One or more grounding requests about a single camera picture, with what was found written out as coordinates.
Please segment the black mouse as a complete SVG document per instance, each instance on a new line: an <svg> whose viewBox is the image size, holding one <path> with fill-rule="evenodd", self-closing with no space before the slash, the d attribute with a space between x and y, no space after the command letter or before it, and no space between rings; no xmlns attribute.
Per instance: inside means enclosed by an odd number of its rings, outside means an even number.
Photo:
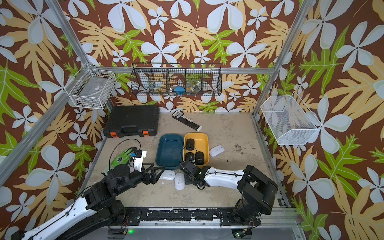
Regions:
<svg viewBox="0 0 384 240"><path fill-rule="evenodd" d="M193 151L195 149L195 140L194 139L187 139L185 148L187 151Z"/></svg>
<svg viewBox="0 0 384 240"><path fill-rule="evenodd" d="M184 159L185 159L185 162L194 163L194 161L195 161L195 154L192 153L192 152L188 152L188 153L185 154Z"/></svg>
<svg viewBox="0 0 384 240"><path fill-rule="evenodd" d="M204 165L205 164L205 156L203 152L196 152L195 154L195 165Z"/></svg>

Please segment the teal plastic storage box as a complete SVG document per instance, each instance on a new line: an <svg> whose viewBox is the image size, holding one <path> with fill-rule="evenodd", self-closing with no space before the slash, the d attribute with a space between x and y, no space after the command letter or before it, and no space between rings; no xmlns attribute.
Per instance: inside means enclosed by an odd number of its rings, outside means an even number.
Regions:
<svg viewBox="0 0 384 240"><path fill-rule="evenodd" d="M156 165L165 167L166 170L179 169L183 147L184 139L181 135L165 134L161 136L156 154Z"/></svg>

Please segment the white mouse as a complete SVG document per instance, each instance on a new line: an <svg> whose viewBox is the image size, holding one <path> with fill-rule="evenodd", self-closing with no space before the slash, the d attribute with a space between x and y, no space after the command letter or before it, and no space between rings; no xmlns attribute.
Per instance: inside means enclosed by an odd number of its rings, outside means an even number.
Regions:
<svg viewBox="0 0 384 240"><path fill-rule="evenodd" d="M222 154L225 151L225 148L222 145L218 145L210 149L209 154L211 157L216 157L220 154Z"/></svg>
<svg viewBox="0 0 384 240"><path fill-rule="evenodd" d="M160 176L160 180L173 181L175 179L175 172L171 170L164 170Z"/></svg>
<svg viewBox="0 0 384 240"><path fill-rule="evenodd" d="M185 188L186 183L185 183L185 175L183 173L177 173L175 174L175 189L178 191L181 191Z"/></svg>

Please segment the yellow plastic storage box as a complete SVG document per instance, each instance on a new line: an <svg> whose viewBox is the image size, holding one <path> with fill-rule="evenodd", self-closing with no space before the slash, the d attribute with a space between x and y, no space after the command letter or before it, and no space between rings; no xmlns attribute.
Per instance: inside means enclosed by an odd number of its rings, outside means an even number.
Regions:
<svg viewBox="0 0 384 240"><path fill-rule="evenodd" d="M187 150L187 140L188 139L193 139L194 142L194 149L192 151ZM207 166L209 161L210 161L210 154L209 154L209 138L206 134L204 133L199 133L199 132L193 132L193 133L187 133L184 136L184 149L183 149L183 156L186 153L194 153L196 152L202 152L204 155L204 164L199 165L199 167L202 166Z"/></svg>

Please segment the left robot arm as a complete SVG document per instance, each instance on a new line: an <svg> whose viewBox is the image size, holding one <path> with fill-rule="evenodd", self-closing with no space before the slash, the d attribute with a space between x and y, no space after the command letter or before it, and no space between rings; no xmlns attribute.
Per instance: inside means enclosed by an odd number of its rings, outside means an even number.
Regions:
<svg viewBox="0 0 384 240"><path fill-rule="evenodd" d="M128 219L125 206L116 197L138 184L155 184L165 167L146 164L146 169L132 171L129 165L118 165L104 178L88 188L64 211L29 231L18 230L13 240L76 240L99 228L123 225Z"/></svg>

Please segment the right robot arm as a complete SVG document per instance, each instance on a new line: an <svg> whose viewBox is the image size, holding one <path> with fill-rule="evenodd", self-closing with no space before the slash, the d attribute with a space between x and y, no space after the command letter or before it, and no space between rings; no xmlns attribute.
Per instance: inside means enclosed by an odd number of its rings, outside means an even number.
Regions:
<svg viewBox="0 0 384 240"><path fill-rule="evenodd" d="M209 166L202 168L190 161L181 164L186 177L203 190L206 187L223 187L238 190L241 198L230 213L230 220L246 225L261 215L270 215L278 191L277 184L253 166L244 170L227 171Z"/></svg>

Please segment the green cloth glove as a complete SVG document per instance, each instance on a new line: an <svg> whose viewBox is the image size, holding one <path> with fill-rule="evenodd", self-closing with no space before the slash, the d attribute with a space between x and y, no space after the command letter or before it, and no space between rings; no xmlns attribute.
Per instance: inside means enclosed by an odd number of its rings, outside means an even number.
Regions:
<svg viewBox="0 0 384 240"><path fill-rule="evenodd" d="M114 158L114 160L109 165L107 170L109 171L118 165L126 165L126 164L128 164L130 167L133 167L137 150L138 149L136 147L132 147L124 150L122 153L120 153L117 157Z"/></svg>

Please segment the black tool case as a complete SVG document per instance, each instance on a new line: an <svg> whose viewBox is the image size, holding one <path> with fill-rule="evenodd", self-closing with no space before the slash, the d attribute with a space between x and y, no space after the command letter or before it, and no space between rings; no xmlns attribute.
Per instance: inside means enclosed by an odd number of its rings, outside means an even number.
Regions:
<svg viewBox="0 0 384 240"><path fill-rule="evenodd" d="M103 133L107 138L153 137L158 133L159 116L157 105L117 106L109 115Z"/></svg>

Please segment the black lint roller stick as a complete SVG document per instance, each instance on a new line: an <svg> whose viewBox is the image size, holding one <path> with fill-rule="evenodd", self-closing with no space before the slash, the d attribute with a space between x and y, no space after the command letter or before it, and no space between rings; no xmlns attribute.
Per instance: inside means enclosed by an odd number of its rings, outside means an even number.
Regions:
<svg viewBox="0 0 384 240"><path fill-rule="evenodd" d="M174 118L175 120L181 122L182 124L188 126L189 128L191 128L197 132L199 132L202 129L202 126L194 123L191 119L186 117L184 112L181 110L176 110L175 112L173 112L172 118Z"/></svg>

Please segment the blue lid in basket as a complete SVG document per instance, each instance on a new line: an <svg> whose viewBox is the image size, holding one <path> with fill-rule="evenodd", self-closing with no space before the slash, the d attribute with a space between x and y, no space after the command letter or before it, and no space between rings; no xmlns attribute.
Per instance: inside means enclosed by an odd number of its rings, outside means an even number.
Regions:
<svg viewBox="0 0 384 240"><path fill-rule="evenodd" d="M177 87L177 88L174 89L174 92L178 96L183 96L185 94L186 90L183 87Z"/></svg>

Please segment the clear glass jar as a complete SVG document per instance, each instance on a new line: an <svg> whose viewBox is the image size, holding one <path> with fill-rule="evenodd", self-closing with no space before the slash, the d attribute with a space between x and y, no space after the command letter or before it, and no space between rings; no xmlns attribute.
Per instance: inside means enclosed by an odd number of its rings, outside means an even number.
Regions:
<svg viewBox="0 0 384 240"><path fill-rule="evenodd" d="M190 79L186 83L186 95L197 95L202 90L202 82L199 79Z"/></svg>

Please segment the white mesh basket right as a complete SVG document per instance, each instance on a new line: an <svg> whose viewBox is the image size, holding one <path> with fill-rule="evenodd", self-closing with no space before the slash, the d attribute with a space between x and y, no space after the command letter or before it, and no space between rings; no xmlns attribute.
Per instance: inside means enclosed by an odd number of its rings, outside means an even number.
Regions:
<svg viewBox="0 0 384 240"><path fill-rule="evenodd" d="M261 104L261 110L277 144L302 146L320 128L320 121L296 93L271 96Z"/></svg>

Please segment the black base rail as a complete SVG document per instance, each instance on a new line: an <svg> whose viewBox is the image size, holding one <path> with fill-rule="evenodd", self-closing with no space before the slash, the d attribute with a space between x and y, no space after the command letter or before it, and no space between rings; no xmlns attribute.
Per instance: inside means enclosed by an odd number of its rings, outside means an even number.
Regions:
<svg viewBox="0 0 384 240"><path fill-rule="evenodd" d="M121 214L112 218L110 225L143 226L153 224L216 224L222 226L249 226L261 224L261 215L253 214L248 218L241 218L235 214L233 208L145 208L126 207Z"/></svg>

